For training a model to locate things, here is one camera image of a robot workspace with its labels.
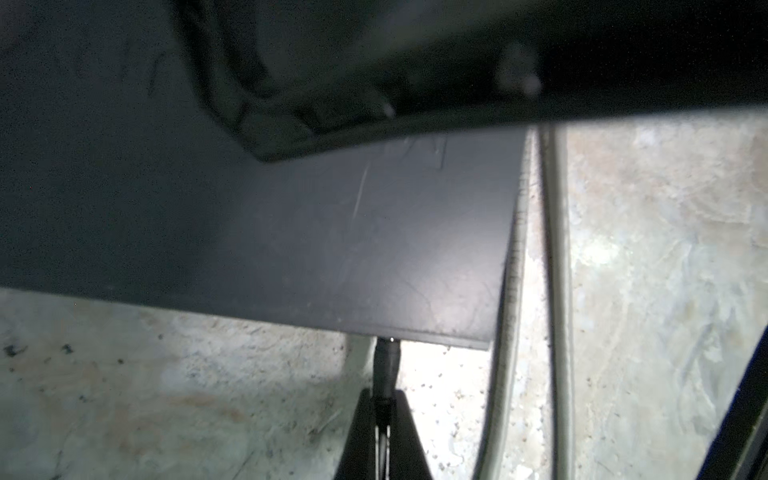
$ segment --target black metal frame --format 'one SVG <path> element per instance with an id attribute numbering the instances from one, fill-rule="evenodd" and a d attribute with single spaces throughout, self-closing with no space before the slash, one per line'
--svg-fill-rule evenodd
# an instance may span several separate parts
<path id="1" fill-rule="evenodd" d="M 406 394 L 395 390 L 399 365 L 400 341 L 379 338 L 373 388 L 360 392 L 335 480 L 432 480 Z"/>
<path id="2" fill-rule="evenodd" d="M 758 480 L 768 475 L 768 329 L 733 396 L 698 480 Z"/>

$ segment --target jack stand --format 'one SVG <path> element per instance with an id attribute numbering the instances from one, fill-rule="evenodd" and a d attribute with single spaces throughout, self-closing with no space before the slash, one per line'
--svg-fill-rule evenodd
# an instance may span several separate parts
<path id="1" fill-rule="evenodd" d="M 373 389 L 360 392 L 335 480 L 432 480 L 406 394 L 395 390 L 399 369 L 400 340 L 378 338 Z"/>

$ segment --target cable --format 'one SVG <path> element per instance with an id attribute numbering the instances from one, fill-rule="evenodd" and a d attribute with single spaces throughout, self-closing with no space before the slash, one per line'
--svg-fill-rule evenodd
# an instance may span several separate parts
<path id="1" fill-rule="evenodd" d="M 504 458 L 509 404 L 512 399 L 515 362 L 518 356 L 525 240 L 528 230 L 528 182 L 531 176 L 533 133 L 533 129 L 528 130 L 525 152 L 520 166 L 520 189 L 515 208 L 515 218 L 512 222 L 512 239 L 505 270 L 501 312 L 493 346 L 488 404 L 485 408 L 485 423 L 478 460 L 475 463 L 475 473 L 472 476 L 475 480 L 496 480 L 499 477 Z"/>
<path id="2" fill-rule="evenodd" d="M 574 464 L 574 380 L 565 129 L 553 124 L 539 126 L 538 146 L 544 185 L 547 284 L 554 345 L 554 478 L 571 480 Z"/>

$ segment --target rubber hose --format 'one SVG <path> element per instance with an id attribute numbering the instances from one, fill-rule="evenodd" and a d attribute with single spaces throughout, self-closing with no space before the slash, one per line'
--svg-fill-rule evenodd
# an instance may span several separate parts
<path id="1" fill-rule="evenodd" d="M 574 380 L 565 129 L 543 124 L 538 129 L 538 140 L 544 187 L 549 316 L 554 345 L 554 478 L 571 480 L 574 471 Z"/>

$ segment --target concrete floor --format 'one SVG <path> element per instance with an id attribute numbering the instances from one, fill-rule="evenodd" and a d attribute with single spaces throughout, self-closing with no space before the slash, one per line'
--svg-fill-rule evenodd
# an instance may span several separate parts
<path id="1" fill-rule="evenodd" d="M 577 478 L 694 478 L 768 323 L 768 111 L 571 125 Z M 538 173 L 531 208 L 540 207 Z M 531 215 L 505 477 L 551 477 Z M 331 478 L 368 338 L 0 290 L 0 478 Z M 469 478 L 487 352 L 403 346 L 435 478 Z"/>

